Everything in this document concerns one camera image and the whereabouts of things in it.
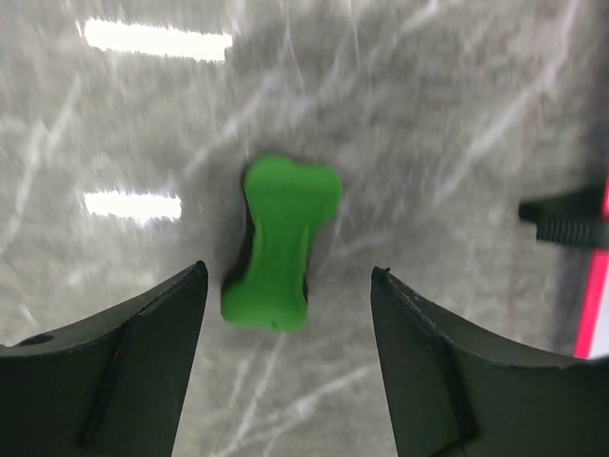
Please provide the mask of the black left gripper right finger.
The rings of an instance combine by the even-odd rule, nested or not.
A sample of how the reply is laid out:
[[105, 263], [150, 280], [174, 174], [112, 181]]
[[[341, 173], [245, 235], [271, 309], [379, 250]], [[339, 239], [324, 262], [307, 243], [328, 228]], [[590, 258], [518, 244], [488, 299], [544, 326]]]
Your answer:
[[371, 275], [371, 310], [402, 456], [604, 456], [608, 362], [532, 348]]

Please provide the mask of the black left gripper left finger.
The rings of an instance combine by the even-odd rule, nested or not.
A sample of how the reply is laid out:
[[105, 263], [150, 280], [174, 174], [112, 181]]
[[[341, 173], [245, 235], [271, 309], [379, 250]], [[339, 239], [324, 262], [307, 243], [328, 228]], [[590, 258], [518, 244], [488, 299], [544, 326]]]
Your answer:
[[168, 456], [206, 308], [195, 263], [125, 302], [1, 349], [5, 456]]

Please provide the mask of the pink framed whiteboard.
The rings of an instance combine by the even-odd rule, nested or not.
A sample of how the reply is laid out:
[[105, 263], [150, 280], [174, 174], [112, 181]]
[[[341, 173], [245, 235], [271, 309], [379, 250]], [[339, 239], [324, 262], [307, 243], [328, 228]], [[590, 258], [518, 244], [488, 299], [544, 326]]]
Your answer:
[[600, 213], [582, 219], [579, 245], [594, 250], [574, 355], [580, 359], [608, 356], [608, 180], [599, 202]]

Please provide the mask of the green whiteboard eraser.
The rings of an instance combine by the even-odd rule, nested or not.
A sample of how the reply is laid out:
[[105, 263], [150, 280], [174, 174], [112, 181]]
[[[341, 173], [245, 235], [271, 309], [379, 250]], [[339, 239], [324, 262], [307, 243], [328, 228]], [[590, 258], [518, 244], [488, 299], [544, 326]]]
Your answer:
[[343, 184], [329, 165], [263, 155], [242, 177], [246, 233], [221, 287], [220, 311], [240, 328], [300, 329], [307, 318], [307, 270], [320, 228], [336, 214]]

